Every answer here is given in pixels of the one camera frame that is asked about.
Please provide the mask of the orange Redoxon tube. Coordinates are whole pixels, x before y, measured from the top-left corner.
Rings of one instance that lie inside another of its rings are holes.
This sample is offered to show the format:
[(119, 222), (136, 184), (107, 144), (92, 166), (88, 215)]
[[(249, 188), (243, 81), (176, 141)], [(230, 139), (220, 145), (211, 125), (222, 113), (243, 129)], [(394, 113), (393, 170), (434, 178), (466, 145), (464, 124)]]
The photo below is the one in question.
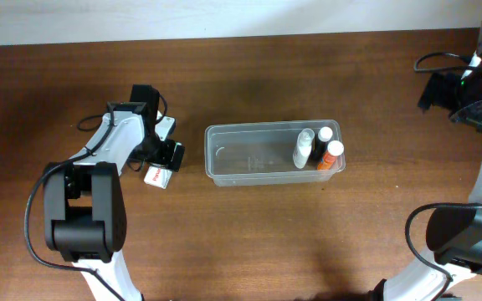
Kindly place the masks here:
[(338, 157), (343, 154), (344, 150), (345, 147), (340, 141), (333, 140), (329, 142), (326, 147), (326, 151), (321, 157), (316, 169), (318, 171), (330, 170), (337, 161)]

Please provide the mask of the dark bottle white cap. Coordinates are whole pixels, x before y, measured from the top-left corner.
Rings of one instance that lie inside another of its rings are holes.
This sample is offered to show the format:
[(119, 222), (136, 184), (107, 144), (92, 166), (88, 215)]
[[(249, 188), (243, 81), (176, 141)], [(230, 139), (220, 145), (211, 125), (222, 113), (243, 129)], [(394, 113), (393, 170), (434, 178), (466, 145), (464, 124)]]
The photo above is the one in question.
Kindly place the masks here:
[(322, 127), (313, 140), (310, 158), (313, 161), (319, 161), (326, 151), (327, 144), (331, 141), (333, 130), (330, 127)]

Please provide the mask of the white calamine lotion bottle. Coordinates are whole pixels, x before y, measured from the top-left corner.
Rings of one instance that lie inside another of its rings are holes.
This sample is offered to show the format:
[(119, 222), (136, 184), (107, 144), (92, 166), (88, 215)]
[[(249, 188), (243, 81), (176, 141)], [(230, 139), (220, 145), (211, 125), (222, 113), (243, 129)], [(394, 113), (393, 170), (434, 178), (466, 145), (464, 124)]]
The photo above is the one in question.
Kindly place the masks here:
[(315, 132), (312, 129), (303, 129), (296, 141), (293, 152), (293, 162), (296, 168), (303, 169), (310, 157), (312, 143), (315, 138)]

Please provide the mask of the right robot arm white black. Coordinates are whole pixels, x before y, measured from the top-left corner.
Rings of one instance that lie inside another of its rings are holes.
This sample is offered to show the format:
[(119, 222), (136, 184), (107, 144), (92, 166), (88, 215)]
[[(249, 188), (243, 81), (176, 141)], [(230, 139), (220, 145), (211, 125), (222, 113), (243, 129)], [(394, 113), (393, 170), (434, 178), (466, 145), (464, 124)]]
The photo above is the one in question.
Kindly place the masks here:
[[(418, 107), (445, 108), (452, 122), (482, 132), (482, 19), (473, 55), (459, 60), (460, 66), (426, 69), (430, 78)], [(383, 279), (367, 300), (447, 300), (454, 285), (482, 275), (482, 161), (466, 203), (420, 206), (409, 214), (404, 232), (414, 260)]]

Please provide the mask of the white Panadol box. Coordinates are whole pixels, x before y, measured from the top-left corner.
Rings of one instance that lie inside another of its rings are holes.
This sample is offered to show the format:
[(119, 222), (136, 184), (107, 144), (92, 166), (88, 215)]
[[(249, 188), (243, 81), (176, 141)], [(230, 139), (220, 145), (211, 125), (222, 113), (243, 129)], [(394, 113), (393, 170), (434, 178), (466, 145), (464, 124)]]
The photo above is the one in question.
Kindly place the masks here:
[(144, 177), (147, 185), (166, 189), (172, 177), (172, 171), (160, 167), (150, 166)]

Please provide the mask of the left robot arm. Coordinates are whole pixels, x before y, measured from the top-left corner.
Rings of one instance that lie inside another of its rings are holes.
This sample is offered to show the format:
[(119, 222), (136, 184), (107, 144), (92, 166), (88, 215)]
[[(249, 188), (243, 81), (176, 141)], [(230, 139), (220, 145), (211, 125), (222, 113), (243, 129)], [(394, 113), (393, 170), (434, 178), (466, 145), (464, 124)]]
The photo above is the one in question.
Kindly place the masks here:
[(176, 121), (149, 84), (135, 84), (129, 101), (106, 106), (87, 144), (67, 161), (50, 163), (36, 184), (44, 191), (44, 237), (65, 261), (61, 269), (82, 273), (97, 300), (141, 300), (122, 248), (126, 208), (120, 176), (129, 160), (156, 172), (179, 171), (184, 146), (170, 139)]

